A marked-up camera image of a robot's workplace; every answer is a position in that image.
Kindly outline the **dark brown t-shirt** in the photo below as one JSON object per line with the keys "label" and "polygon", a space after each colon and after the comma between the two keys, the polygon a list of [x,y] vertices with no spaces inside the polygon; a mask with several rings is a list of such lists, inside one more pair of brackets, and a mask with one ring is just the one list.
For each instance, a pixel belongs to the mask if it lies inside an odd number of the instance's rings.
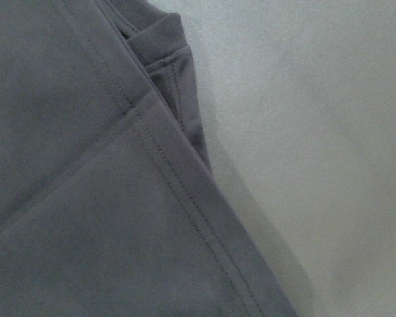
{"label": "dark brown t-shirt", "polygon": [[0,316],[294,316],[217,186],[181,17],[0,1]]}

